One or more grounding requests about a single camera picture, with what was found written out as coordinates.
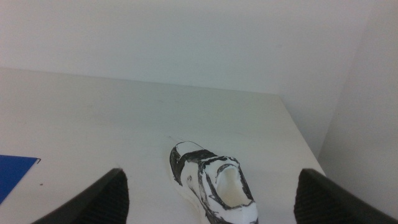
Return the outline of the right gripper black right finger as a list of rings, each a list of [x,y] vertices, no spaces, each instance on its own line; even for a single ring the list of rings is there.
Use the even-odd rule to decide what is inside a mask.
[[[298,224],[397,224],[314,169],[300,172],[294,215]]]

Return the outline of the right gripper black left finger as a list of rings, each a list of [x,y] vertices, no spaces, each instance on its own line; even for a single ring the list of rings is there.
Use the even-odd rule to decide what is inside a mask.
[[[122,169],[111,169],[94,184],[34,224],[126,224],[129,189]]]

